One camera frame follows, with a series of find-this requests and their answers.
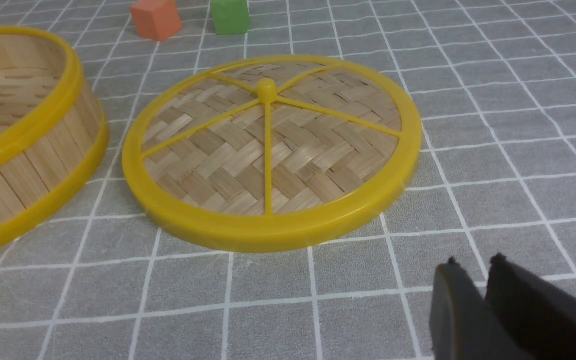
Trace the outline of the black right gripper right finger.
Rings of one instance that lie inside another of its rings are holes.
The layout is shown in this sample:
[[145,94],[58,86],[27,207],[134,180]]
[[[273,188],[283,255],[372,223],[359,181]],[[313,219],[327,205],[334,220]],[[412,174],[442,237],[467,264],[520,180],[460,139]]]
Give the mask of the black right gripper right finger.
[[576,360],[576,297],[501,253],[490,264],[485,301],[505,332],[537,360]]

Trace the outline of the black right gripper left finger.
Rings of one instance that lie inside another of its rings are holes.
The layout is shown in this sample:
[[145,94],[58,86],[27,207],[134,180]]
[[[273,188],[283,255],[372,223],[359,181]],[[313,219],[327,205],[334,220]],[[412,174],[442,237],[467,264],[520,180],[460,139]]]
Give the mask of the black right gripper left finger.
[[435,269],[429,331],[436,360],[532,360],[454,257]]

